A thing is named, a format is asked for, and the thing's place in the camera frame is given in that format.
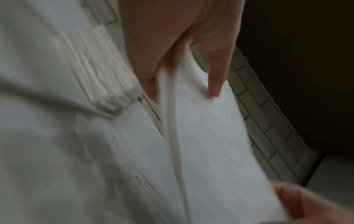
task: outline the tiled floor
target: tiled floor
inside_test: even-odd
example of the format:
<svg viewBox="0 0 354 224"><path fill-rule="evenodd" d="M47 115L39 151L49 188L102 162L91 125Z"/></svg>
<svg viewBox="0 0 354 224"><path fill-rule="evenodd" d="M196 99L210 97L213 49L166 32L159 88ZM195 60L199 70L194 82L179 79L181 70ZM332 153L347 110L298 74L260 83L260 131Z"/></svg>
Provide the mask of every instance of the tiled floor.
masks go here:
<svg viewBox="0 0 354 224"><path fill-rule="evenodd" d="M120 30L116 2L111 0L77 0L94 24L106 24ZM123 48L122 33L112 32L117 45ZM202 69L208 72L208 58L196 44L191 50ZM236 47L228 77L235 99L245 120L254 155L271 180L301 183L312 171L319 153L310 150L284 117L250 65ZM144 97L141 100L156 127L161 130L159 108Z"/></svg>

